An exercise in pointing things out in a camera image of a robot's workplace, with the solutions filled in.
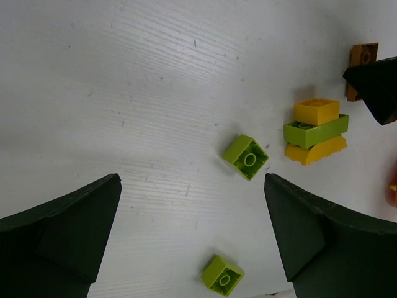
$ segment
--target lego brick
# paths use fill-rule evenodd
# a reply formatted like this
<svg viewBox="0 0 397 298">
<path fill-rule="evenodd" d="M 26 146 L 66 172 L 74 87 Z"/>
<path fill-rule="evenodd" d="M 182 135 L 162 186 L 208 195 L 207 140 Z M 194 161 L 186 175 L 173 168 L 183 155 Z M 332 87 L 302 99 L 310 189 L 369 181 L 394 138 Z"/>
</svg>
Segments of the lego brick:
<svg viewBox="0 0 397 298">
<path fill-rule="evenodd" d="M 312 126 L 297 121 L 284 125 L 284 140 L 292 145 L 310 149 L 310 147 L 332 139 L 347 132 L 349 116 L 339 115 L 339 118 L 320 126 Z"/>
<path fill-rule="evenodd" d="M 208 289 L 225 297 L 230 295 L 243 277 L 244 271 L 239 266 L 218 255 L 214 257 L 201 275 Z"/>
<path fill-rule="evenodd" d="M 295 121 L 319 126 L 339 118 L 339 101 L 310 99 L 295 104 Z"/>
<path fill-rule="evenodd" d="M 328 141 L 314 145 L 309 150 L 304 150 L 299 146 L 288 144 L 285 149 L 285 156 L 292 161 L 299 161 L 304 166 L 308 166 L 324 157 L 331 156 L 333 153 L 342 151 L 347 147 L 344 137 L 338 135 Z"/>
<path fill-rule="evenodd" d="M 223 159 L 230 163 L 244 178 L 251 181 L 269 159 L 269 156 L 253 138 L 240 135 L 225 152 Z"/>
<path fill-rule="evenodd" d="M 350 51 L 349 67 L 368 65 L 377 61 L 379 43 L 354 45 Z M 350 84 L 346 84 L 347 101 L 359 101 L 362 98 Z"/>
</svg>

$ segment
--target yellow lego brick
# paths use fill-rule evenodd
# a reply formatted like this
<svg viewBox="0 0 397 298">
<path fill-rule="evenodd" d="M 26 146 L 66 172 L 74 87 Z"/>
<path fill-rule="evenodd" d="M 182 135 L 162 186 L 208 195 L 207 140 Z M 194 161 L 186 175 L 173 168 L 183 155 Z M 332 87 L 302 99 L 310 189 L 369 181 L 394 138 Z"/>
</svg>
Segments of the yellow lego brick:
<svg viewBox="0 0 397 298">
<path fill-rule="evenodd" d="M 314 145 L 309 150 L 304 150 L 299 146 L 288 144 L 285 149 L 285 156 L 292 161 L 299 161 L 304 166 L 308 166 L 324 157 L 331 156 L 333 153 L 340 152 L 347 147 L 344 137 L 338 135 L 328 141 Z"/>
<path fill-rule="evenodd" d="M 295 104 L 295 121 L 314 126 L 323 125 L 339 118 L 339 101 L 310 99 Z"/>
</svg>

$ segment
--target green lego brick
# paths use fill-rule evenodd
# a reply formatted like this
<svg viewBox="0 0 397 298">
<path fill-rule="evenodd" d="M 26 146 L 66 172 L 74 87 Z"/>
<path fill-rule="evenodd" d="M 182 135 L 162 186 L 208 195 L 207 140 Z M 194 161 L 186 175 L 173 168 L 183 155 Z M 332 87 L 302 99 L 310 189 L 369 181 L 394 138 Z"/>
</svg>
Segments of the green lego brick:
<svg viewBox="0 0 397 298">
<path fill-rule="evenodd" d="M 236 168 L 244 178 L 251 181 L 269 156 L 253 138 L 240 135 L 225 152 L 223 159 Z"/>
<path fill-rule="evenodd" d="M 311 126 L 297 121 L 284 125 L 284 140 L 292 145 L 310 149 L 310 147 L 328 141 L 347 132 L 349 116 L 339 115 L 339 118 L 320 126 Z"/>
<path fill-rule="evenodd" d="M 228 297 L 244 274 L 239 266 L 216 255 L 201 278 L 207 288 Z"/>
</svg>

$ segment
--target lego stud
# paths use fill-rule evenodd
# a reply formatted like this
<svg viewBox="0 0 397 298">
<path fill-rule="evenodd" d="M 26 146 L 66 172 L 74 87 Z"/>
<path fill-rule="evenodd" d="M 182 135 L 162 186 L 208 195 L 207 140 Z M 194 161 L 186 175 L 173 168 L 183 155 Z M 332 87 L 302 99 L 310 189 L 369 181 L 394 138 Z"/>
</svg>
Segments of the lego stud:
<svg viewBox="0 0 397 298">
<path fill-rule="evenodd" d="M 362 55 L 362 64 L 368 64 L 370 63 L 370 60 L 371 60 L 370 52 L 366 52 Z"/>
<path fill-rule="evenodd" d="M 221 278 L 219 279 L 219 285 L 221 286 L 225 286 L 230 282 L 230 276 L 228 276 L 227 274 L 223 274 L 223 276 L 221 276 Z"/>
</svg>

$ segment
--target stacked lego bricks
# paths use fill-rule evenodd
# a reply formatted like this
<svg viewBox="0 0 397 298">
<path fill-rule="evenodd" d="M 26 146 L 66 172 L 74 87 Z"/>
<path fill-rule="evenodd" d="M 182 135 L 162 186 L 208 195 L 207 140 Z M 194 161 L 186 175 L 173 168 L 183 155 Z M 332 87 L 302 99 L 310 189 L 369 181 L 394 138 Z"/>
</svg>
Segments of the stacked lego bricks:
<svg viewBox="0 0 397 298">
<path fill-rule="evenodd" d="M 342 134 L 347 132 L 349 116 L 339 114 L 339 109 L 339 101 L 328 99 L 295 104 L 295 121 L 284 125 L 285 156 L 308 166 L 345 149 Z"/>
</svg>

